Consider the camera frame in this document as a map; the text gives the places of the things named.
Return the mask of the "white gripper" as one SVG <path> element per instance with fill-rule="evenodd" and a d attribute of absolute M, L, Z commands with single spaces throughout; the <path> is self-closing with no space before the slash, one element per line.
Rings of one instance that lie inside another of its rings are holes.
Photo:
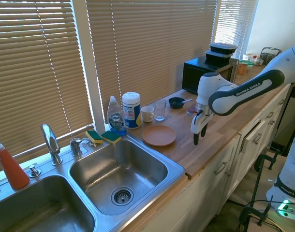
<path fill-rule="evenodd" d="M 212 119 L 213 113 L 206 115 L 203 111 L 199 111 L 192 119 L 191 132 L 193 133 L 193 143 L 198 145 L 199 136 L 205 137 L 207 124 Z"/>

